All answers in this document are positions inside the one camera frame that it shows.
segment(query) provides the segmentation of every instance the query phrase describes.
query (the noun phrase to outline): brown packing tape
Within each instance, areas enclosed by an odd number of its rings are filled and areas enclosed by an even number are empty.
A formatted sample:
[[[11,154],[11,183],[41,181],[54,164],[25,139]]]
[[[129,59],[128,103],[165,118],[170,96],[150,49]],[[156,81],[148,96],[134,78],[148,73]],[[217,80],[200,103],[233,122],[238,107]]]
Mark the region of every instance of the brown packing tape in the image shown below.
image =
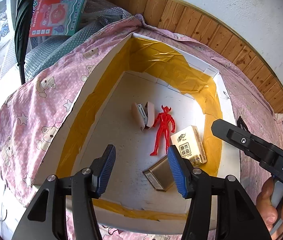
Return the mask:
[[[88,95],[83,103],[64,144],[56,172],[57,176],[63,178],[71,175],[76,156],[79,154],[88,131],[95,121],[95,114],[120,75],[126,70],[147,72],[167,82],[182,94],[188,93],[196,99],[203,113],[206,114],[203,147],[208,161],[201,165],[200,168],[209,175],[216,176],[222,145],[221,140],[211,133],[212,122],[222,118],[216,84],[210,76],[191,68],[185,58],[168,45],[141,38],[131,38],[126,42],[110,62],[94,92]],[[94,205],[127,217],[139,219],[178,220],[187,217],[187,214],[130,210],[119,204],[101,199],[94,200]]]

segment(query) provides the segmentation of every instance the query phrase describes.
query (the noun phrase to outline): toy figure's arm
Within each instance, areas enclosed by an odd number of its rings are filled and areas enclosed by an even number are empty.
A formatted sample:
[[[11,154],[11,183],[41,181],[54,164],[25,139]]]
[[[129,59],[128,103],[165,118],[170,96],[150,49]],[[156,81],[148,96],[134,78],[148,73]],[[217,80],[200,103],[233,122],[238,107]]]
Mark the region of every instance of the toy figure's arm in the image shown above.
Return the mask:
[[[170,121],[171,121],[171,124],[172,124],[171,132],[175,132],[176,124],[175,124],[175,120],[173,119],[173,117],[171,117]]]
[[[157,122],[158,122],[160,116],[161,116],[161,113],[159,113],[159,114],[157,115],[157,118],[155,119],[155,122],[154,122],[153,127],[156,127],[156,124],[157,124]]]

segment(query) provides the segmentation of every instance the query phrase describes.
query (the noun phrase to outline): red action figure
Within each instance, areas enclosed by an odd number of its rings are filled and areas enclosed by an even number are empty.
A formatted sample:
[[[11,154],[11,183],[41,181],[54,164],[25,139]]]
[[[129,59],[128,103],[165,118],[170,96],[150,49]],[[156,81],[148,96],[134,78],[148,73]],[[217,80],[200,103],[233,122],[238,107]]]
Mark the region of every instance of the red action figure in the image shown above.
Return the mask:
[[[157,150],[159,147],[159,139],[160,136],[164,133],[165,134],[165,139],[166,139],[166,154],[168,151],[168,148],[170,146],[170,141],[169,141],[169,122],[171,122],[172,124],[172,130],[171,132],[175,132],[175,121],[173,119],[173,117],[168,114],[168,112],[171,110],[171,108],[168,108],[168,106],[163,107],[162,105],[162,109],[163,109],[163,113],[159,113],[155,123],[154,123],[154,127],[156,126],[158,120],[160,119],[160,126],[159,129],[157,131],[156,134],[156,142],[155,142],[155,150],[150,154],[150,156],[156,156],[157,155]]]

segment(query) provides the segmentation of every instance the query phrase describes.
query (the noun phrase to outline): metal screw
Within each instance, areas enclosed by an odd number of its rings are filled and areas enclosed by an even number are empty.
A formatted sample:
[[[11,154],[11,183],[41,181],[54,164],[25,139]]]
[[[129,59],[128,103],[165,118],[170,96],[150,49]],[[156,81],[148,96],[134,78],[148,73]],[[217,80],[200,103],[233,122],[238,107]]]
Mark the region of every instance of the metal screw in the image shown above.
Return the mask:
[[[89,169],[89,168],[84,168],[84,169],[82,170],[82,174],[84,174],[84,175],[87,175],[87,174],[89,174],[89,173],[91,173],[91,169]]]
[[[47,180],[48,181],[54,181],[56,179],[56,176],[55,175],[49,175],[48,177],[47,177]]]
[[[235,177],[234,175],[229,175],[229,176],[227,177],[227,179],[228,179],[229,181],[236,181],[236,177]]]
[[[199,169],[199,168],[194,168],[194,169],[193,169],[193,173],[194,173],[194,174],[199,175],[199,174],[201,174],[201,172],[202,172],[202,171],[201,171],[201,169]]]

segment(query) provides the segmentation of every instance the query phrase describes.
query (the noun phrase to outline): umbrella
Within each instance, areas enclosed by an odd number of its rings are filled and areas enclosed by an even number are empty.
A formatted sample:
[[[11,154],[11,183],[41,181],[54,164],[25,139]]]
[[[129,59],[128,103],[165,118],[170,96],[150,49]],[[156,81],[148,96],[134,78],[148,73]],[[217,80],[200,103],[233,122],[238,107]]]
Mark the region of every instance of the umbrella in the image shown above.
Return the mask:
[[[20,0],[16,11],[15,52],[19,67],[21,84],[25,84],[25,57],[28,45],[30,22],[34,0]]]

